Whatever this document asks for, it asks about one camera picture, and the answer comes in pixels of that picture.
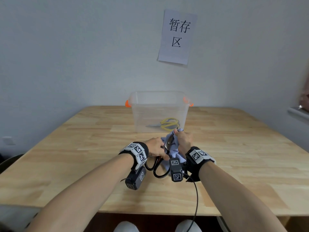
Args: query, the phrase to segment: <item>wood grain surface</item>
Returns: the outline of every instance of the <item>wood grain surface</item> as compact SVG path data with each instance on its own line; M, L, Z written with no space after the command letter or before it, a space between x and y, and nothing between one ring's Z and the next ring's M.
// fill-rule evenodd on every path
M309 215L309 154L296 144L232 108L190 107L185 131L277 216ZM0 204L44 207L128 143L166 134L135 133L130 108L87 107L0 175ZM200 182L197 187L197 214L219 215ZM100 211L193 215L195 206L193 183L157 179L147 172L137 191L118 184Z

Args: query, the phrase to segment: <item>forearm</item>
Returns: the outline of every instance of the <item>forearm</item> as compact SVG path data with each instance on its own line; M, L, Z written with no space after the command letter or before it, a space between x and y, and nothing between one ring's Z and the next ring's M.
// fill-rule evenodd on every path
M259 198L213 162L201 167L199 178L232 232L286 232Z
M27 232L82 232L133 163L130 154L121 154L87 173L53 198Z

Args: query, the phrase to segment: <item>white paper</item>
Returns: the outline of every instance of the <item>white paper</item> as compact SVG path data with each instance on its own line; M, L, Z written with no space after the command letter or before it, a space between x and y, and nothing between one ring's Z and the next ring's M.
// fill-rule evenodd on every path
M197 15L164 11L159 61L188 64Z

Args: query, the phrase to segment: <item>transparent plastic container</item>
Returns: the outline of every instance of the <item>transparent plastic container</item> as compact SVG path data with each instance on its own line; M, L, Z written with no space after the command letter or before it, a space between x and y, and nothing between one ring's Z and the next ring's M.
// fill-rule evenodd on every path
M177 124L184 128L192 105L181 91L137 91L126 101L126 106L132 107L138 133L170 132Z

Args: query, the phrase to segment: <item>black wrist strap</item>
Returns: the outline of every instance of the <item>black wrist strap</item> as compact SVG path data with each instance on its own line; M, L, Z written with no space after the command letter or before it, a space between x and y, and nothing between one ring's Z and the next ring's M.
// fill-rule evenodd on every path
M130 145L132 145L132 146L134 147L133 144L140 144L140 145L142 146L142 148L144 148L144 152L145 152L145 154L146 154L146 158L140 163L140 164L143 165L143 164L146 162L146 160L147 160L147 158L148 158L148 156L149 156L148 147L147 147L147 145L146 145L145 143L143 143L143 142L133 142L133 143L131 143ZM136 156L135 156L131 151L128 151L128 150L122 150L122 151L119 153L119 155L120 155L120 154L123 154L123 153L130 154L130 155L133 157L133 159L134 159L134 164L133 164L133 166L132 166L131 169L135 169L136 166L139 164L139 163L137 162Z
M187 182L199 182L200 178L198 176L200 168L203 166L203 164L207 163L208 161L215 162L212 159L202 159L198 164L196 163L197 158L194 159L190 153L193 152L194 150L200 151L197 152L199 155L198 158L202 157L203 154L206 154L209 156L207 153L203 152L200 148L198 147L191 147L191 149L186 153L187 157L187 170L191 172L190 178L187 180Z

